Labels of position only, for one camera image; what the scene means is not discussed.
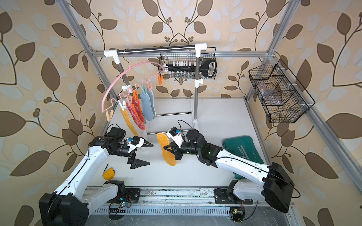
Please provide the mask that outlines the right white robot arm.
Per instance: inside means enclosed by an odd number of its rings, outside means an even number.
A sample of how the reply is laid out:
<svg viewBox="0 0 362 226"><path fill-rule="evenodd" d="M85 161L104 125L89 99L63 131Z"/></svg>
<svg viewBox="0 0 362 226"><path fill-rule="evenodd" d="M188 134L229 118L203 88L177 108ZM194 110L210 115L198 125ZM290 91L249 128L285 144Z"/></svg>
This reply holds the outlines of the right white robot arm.
<svg viewBox="0 0 362 226"><path fill-rule="evenodd" d="M237 200L260 200L282 213L289 211L295 184L287 172L277 163L270 165L252 162L238 157L227 150L208 143L198 130L190 130L186 138L176 127L171 128L164 139L159 140L162 149L170 153L174 160L181 160L185 154L194 154L206 166L225 169L254 183L248 186L234 180L229 185L228 198Z"/></svg>

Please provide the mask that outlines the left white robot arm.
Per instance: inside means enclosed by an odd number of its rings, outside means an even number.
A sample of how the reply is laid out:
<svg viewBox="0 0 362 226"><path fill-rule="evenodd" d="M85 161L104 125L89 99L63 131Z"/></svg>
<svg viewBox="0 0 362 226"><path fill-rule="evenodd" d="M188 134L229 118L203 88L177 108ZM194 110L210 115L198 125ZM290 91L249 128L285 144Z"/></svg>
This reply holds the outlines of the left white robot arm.
<svg viewBox="0 0 362 226"><path fill-rule="evenodd" d="M131 169L150 165L136 158L136 150L154 145L142 137L125 136L125 130L114 127L89 143L87 153L70 176L53 193L40 198L44 226L83 226L92 213L108 202L127 205L132 196L127 194L123 181L108 180L95 192L84 195L97 170L111 155L126 157Z"/></svg>

